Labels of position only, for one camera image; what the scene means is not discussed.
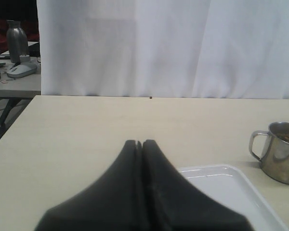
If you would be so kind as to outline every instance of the table surface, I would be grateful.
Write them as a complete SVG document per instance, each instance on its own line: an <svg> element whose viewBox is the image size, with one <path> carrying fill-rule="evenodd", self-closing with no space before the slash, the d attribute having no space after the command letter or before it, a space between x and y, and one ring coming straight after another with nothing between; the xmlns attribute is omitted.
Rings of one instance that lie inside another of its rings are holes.
<svg viewBox="0 0 289 231"><path fill-rule="evenodd" d="M0 63L6 63L4 67L0 68L0 98L33 98L36 95L40 95L40 63L37 62L36 57L31 57L31 61L38 65L36 74L13 80L5 73L8 66L11 65L10 60L0 60Z"/></svg>
<svg viewBox="0 0 289 231"><path fill-rule="evenodd" d="M34 230L128 139L155 139L175 167L241 169L289 227L289 186L248 152L251 133L274 121L289 121L289 100L36 96L0 140L0 231ZM257 139L255 151L262 146Z"/></svg>

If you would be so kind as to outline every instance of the white backdrop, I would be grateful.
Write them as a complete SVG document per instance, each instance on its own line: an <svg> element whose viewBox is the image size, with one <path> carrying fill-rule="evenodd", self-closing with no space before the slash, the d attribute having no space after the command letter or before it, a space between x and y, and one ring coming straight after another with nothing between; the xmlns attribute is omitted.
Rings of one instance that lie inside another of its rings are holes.
<svg viewBox="0 0 289 231"><path fill-rule="evenodd" d="M289 0L38 0L42 94L289 98Z"/></svg>

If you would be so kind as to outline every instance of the red object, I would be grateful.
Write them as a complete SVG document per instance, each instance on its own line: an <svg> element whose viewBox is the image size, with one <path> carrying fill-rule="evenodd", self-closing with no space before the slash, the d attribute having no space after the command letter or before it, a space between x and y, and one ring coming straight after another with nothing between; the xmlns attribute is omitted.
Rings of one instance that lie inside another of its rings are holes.
<svg viewBox="0 0 289 231"><path fill-rule="evenodd" d="M28 41L39 41L39 24L33 22L21 22L21 27L25 31ZM5 20L0 19L0 52L8 50L6 32L9 25Z"/></svg>

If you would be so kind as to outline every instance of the mug handle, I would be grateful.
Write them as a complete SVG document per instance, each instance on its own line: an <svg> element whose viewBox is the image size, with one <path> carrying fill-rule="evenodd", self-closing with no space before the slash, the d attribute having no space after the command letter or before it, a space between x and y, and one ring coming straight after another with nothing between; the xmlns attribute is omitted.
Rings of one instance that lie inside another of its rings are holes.
<svg viewBox="0 0 289 231"><path fill-rule="evenodd" d="M267 131L254 131L252 133L252 135L250 136L250 144L249 144L249 150L250 150L250 154L255 157L258 161L261 161L261 158L258 157L253 151L252 151L252 145L254 144L254 139L256 136L269 136Z"/></svg>

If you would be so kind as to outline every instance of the metal cup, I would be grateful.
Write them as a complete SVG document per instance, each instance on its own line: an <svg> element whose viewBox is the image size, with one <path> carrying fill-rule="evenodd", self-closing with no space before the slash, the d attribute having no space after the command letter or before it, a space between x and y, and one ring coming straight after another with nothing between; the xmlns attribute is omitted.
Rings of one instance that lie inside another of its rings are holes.
<svg viewBox="0 0 289 231"><path fill-rule="evenodd" d="M263 172L279 182L289 184L289 141L280 139L280 134L289 134L289 123L275 122L269 125L269 131L253 132L249 150L260 161ZM252 151L254 138L258 135L267 136L261 157Z"/></svg>

